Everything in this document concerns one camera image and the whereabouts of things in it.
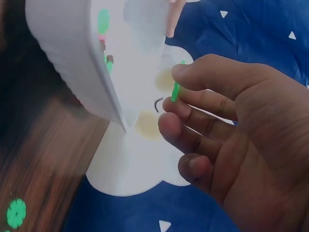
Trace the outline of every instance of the green circle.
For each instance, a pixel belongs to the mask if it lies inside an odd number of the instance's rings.
[[[7,222],[10,227],[17,229],[26,217],[26,203],[22,199],[13,200],[6,212]]]

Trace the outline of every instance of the white triangle print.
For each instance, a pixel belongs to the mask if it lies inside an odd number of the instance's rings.
[[[161,220],[159,220],[159,225],[160,225],[160,231],[161,232],[166,232],[170,228],[172,223],[170,223],[169,221],[161,221]]]
[[[222,18],[225,18],[227,16],[228,12],[227,11],[220,11],[220,14],[221,14]]]
[[[289,38],[290,38],[291,40],[296,40],[296,36],[295,36],[294,32],[291,31],[291,33],[290,33],[290,35],[289,35]]]

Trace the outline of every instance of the hand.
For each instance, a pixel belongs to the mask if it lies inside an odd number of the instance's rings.
[[[309,90],[269,66],[216,55],[172,74],[183,88],[165,100],[159,129],[185,153],[180,174],[242,231],[309,231]]]
[[[170,3],[169,15],[167,20],[166,36],[169,38],[174,37],[174,32],[183,11],[183,7],[186,2],[196,2],[200,0],[167,0]]]

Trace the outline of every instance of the pink sticker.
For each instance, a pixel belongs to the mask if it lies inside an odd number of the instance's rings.
[[[104,35],[98,35],[98,39],[100,40],[100,41],[106,41],[106,35],[104,34]]]

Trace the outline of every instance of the green plastic piece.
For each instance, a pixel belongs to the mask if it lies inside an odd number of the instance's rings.
[[[110,14],[107,9],[102,9],[98,14],[98,32],[104,35],[110,27]]]
[[[111,63],[110,61],[108,61],[108,62],[106,63],[107,70],[108,70],[109,73],[112,72],[112,65],[113,65],[113,63]]]
[[[172,92],[172,102],[175,102],[177,100],[179,89],[180,89],[180,85],[175,82],[174,83],[174,89],[173,89],[173,92]]]
[[[7,222],[10,227],[17,229],[26,217],[26,203],[22,199],[13,200],[6,212]]]

